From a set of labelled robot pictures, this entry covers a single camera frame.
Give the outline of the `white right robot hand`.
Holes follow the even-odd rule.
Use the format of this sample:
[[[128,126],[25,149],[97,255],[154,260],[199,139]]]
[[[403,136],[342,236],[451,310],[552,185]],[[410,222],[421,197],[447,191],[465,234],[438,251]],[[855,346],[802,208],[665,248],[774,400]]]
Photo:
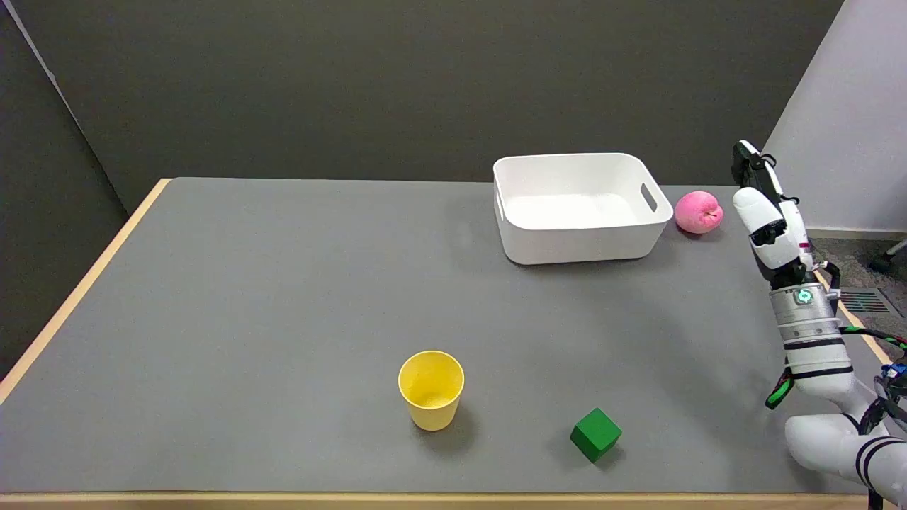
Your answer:
[[[812,248],[798,208],[779,184],[774,156],[761,154],[751,142],[738,141],[731,174],[739,189],[733,205],[744,223],[751,251],[771,290],[817,281]]]

